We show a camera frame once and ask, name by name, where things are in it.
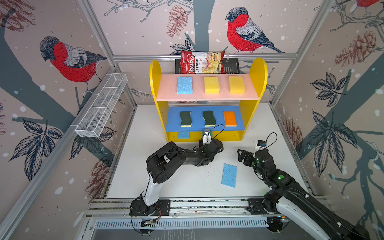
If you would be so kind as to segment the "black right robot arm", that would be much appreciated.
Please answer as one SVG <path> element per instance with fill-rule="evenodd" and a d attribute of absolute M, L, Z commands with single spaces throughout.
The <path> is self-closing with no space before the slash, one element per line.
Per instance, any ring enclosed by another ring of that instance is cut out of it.
<path fill-rule="evenodd" d="M 268 149 L 255 153 L 238 150 L 238 161 L 251 167 L 269 191 L 249 199 L 252 215 L 278 214 L 288 217 L 316 240 L 368 240 L 368 230 L 352 225 L 311 196 L 288 173 L 278 169 Z"/>

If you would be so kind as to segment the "yellow sponge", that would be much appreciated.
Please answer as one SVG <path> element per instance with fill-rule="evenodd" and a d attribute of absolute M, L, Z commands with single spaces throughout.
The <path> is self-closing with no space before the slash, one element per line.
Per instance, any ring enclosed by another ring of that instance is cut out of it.
<path fill-rule="evenodd" d="M 220 84 L 218 77 L 204 77 L 205 94 L 219 94 Z"/>
<path fill-rule="evenodd" d="M 243 95 L 246 91 L 243 77 L 229 76 L 230 93 L 233 95 Z"/>

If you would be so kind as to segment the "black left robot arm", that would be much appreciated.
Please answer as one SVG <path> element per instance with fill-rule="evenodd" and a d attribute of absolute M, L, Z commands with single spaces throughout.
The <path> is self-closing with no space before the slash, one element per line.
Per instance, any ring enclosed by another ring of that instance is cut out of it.
<path fill-rule="evenodd" d="M 162 184 L 182 165 L 206 166 L 223 150 L 223 143 L 217 139 L 211 140 L 208 144 L 200 144 L 192 150 L 183 149 L 175 142 L 169 142 L 149 156 L 146 161 L 149 182 L 146 190 L 139 196 L 141 212 L 149 215 L 155 211 Z"/>

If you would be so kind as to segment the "orange sponge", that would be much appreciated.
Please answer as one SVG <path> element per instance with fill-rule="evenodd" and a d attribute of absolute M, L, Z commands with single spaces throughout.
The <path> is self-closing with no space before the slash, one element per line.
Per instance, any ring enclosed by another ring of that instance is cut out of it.
<path fill-rule="evenodd" d="M 224 119 L 226 127 L 236 127 L 237 120 L 234 111 L 224 111 Z"/>

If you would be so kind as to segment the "dark green wavy sponge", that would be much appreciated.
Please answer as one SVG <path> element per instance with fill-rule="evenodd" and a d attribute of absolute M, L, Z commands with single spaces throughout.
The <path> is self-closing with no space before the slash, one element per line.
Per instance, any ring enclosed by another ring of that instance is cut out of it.
<path fill-rule="evenodd" d="M 205 120 L 205 127 L 215 127 L 216 126 L 216 118 L 214 116 L 213 111 L 204 111 L 203 119 Z"/>
<path fill-rule="evenodd" d="M 191 127 L 192 126 L 192 118 L 190 111 L 181 111 L 180 112 L 181 124 L 182 128 Z"/>

